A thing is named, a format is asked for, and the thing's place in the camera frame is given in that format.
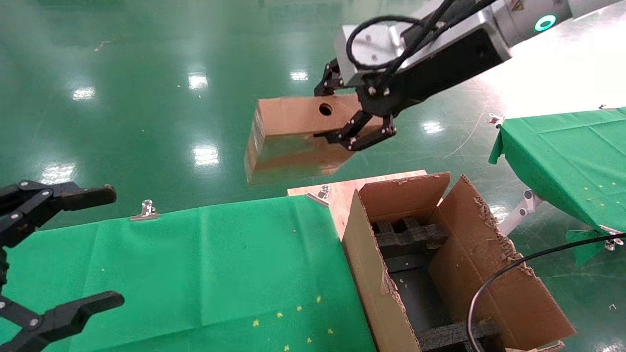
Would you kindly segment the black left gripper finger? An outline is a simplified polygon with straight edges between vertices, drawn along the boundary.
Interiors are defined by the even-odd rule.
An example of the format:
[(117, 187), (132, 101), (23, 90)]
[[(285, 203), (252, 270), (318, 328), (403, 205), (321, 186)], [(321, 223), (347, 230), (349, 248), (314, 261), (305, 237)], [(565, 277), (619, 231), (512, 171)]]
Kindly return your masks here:
[(2, 352), (42, 352), (48, 345), (81, 334), (89, 319), (96, 314), (116, 309), (125, 303), (122, 294), (105, 291), (87, 298), (58, 305), (37, 314), (4, 296), (0, 299), (0, 315), (20, 326), (20, 331), (6, 343)]
[(89, 209), (116, 201), (111, 185), (85, 189), (74, 182), (47, 185), (21, 181), (0, 191), (0, 245), (16, 247), (62, 211)]

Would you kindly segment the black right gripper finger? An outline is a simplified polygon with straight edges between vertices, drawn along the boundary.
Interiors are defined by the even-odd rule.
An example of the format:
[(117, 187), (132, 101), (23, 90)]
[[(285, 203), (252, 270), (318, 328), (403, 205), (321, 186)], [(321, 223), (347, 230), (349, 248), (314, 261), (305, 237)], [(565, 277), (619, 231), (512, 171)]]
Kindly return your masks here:
[(326, 64), (322, 80), (314, 89), (314, 96), (330, 96), (338, 89), (343, 89), (343, 80), (337, 59), (333, 59)]
[(324, 137), (328, 143), (339, 143), (349, 151), (360, 151), (396, 135), (397, 128), (394, 125), (395, 114), (383, 116), (382, 126), (375, 129), (373, 132), (361, 134), (360, 132), (373, 117), (373, 114), (357, 110), (353, 118), (341, 129), (316, 133), (314, 136)]

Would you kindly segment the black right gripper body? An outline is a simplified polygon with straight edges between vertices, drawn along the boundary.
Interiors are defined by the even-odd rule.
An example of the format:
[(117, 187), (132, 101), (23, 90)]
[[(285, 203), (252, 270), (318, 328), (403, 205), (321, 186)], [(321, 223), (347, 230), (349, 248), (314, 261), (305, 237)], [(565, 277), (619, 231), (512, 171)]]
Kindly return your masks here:
[(385, 70), (358, 69), (360, 114), (396, 117), (408, 107), (509, 60), (509, 46), (496, 27), (452, 27), (429, 35), (383, 83)]

